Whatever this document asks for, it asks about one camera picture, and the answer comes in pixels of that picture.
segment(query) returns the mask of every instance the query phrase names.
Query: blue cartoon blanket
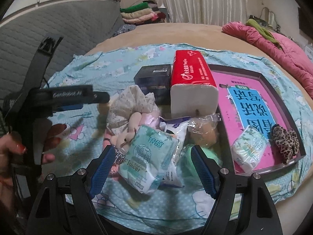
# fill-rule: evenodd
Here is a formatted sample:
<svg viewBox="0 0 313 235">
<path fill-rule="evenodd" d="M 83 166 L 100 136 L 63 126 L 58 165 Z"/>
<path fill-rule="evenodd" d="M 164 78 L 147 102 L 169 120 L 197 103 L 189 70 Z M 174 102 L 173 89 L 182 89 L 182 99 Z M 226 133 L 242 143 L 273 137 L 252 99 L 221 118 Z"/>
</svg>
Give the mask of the blue cartoon blanket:
<svg viewBox="0 0 313 235">
<path fill-rule="evenodd" d="M 266 181 L 274 202 L 292 196 L 311 166 L 313 147 L 313 115 L 301 91 L 268 59 L 230 51 L 196 48 L 187 44 L 148 45 L 123 48 L 91 56 L 74 56 L 73 61 L 49 80 L 50 86 L 92 84 L 95 91 L 119 94 L 134 84 L 133 78 L 142 66 L 169 64 L 178 49 L 199 50 L 207 63 L 238 67 L 262 73 L 282 97 L 302 136 L 307 155 L 295 166 L 284 169 Z M 56 113 L 53 123 L 66 123 L 57 149 L 56 161 L 45 165 L 43 176 L 72 174 L 86 167 L 102 151 L 106 117 L 97 105 L 85 105 L 82 110 Z M 177 173 L 184 188 L 159 188 L 153 195 L 140 194 L 123 179 L 107 179 L 102 192 L 93 199 L 97 212 L 128 228 L 155 233 L 173 234 L 203 226 L 214 200 L 202 186 L 188 177 L 185 162 L 180 161 Z M 240 195 L 235 198 L 232 217 L 238 214 Z"/>
</svg>

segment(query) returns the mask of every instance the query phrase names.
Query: gray padded panel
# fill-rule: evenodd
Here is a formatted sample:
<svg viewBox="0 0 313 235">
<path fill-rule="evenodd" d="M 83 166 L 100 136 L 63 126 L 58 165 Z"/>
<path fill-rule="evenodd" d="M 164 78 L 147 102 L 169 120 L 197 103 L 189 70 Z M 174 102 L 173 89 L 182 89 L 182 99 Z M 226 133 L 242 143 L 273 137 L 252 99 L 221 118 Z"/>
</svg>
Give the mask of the gray padded panel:
<svg viewBox="0 0 313 235">
<path fill-rule="evenodd" d="M 30 61 L 47 32 L 64 39 L 46 70 L 46 79 L 61 71 L 123 25 L 116 0 L 83 0 L 30 11 L 0 27 L 0 106 L 3 98 L 22 87 Z"/>
</svg>

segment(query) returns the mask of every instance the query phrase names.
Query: metal screw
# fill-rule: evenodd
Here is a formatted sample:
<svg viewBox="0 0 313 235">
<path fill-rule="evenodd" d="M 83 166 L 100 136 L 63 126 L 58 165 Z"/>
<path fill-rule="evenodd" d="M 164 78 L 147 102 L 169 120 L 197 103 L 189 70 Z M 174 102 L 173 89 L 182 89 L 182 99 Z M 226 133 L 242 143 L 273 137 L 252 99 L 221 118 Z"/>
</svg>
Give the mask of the metal screw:
<svg viewBox="0 0 313 235">
<path fill-rule="evenodd" d="M 226 168 L 221 168 L 221 173 L 226 175 L 229 173 L 229 170 Z"/>
<path fill-rule="evenodd" d="M 261 175 L 259 173 L 253 173 L 253 177 L 255 179 L 260 179 L 261 178 Z"/>
<path fill-rule="evenodd" d="M 54 178 L 54 175 L 53 175 L 53 174 L 48 174 L 48 175 L 47 175 L 47 179 L 48 179 L 48 180 L 52 180 L 53 178 Z"/>
<path fill-rule="evenodd" d="M 86 173 L 86 170 L 85 169 L 79 169 L 77 171 L 78 175 L 84 175 Z"/>
</svg>

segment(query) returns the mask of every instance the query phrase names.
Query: white curtain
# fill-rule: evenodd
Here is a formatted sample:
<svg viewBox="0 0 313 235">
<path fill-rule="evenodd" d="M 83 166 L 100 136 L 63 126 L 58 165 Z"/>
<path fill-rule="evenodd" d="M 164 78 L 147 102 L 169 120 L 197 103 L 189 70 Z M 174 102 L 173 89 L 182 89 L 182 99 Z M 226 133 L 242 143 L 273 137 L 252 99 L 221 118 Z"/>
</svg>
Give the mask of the white curtain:
<svg viewBox="0 0 313 235">
<path fill-rule="evenodd" d="M 220 25 L 247 20 L 247 0 L 156 0 L 171 22 Z"/>
</svg>

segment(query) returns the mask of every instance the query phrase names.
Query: red fingernail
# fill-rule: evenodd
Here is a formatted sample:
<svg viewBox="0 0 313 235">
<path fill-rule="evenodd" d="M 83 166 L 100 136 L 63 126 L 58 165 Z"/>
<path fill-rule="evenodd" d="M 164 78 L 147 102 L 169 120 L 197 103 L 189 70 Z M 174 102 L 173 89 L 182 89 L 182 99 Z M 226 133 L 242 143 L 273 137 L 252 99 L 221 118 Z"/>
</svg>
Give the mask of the red fingernail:
<svg viewBox="0 0 313 235">
<path fill-rule="evenodd" d="M 16 148 L 21 154 L 24 154 L 27 151 L 27 148 L 23 144 L 17 144 Z"/>
</svg>

